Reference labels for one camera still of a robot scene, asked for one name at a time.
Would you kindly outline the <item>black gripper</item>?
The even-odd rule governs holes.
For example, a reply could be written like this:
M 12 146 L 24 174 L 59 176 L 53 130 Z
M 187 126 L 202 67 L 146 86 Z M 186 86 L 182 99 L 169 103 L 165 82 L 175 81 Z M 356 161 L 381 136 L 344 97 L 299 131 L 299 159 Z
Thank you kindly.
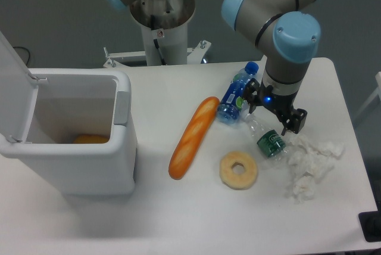
M 263 106 L 275 114 L 283 125 L 281 135 L 286 132 L 298 134 L 304 127 L 307 111 L 295 109 L 293 102 L 298 93 L 298 83 L 284 84 L 273 79 L 263 79 L 261 84 L 252 78 L 243 90 L 243 99 L 247 102 L 249 113 Z

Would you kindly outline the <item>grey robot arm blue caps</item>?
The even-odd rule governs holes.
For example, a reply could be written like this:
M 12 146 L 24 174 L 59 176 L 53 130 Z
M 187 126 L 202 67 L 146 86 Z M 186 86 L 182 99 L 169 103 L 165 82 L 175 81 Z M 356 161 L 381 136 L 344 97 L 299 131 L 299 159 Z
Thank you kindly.
M 184 64 L 186 35 L 170 36 L 186 27 L 195 12 L 195 0 L 107 0 L 114 8 L 128 8 L 146 37 L 149 65 Z M 318 21 L 303 9 L 318 0 L 224 0 L 221 16 L 266 56 L 260 82 L 250 81 L 243 97 L 254 110 L 273 113 L 284 131 L 298 133 L 307 112 L 293 106 L 321 38 Z

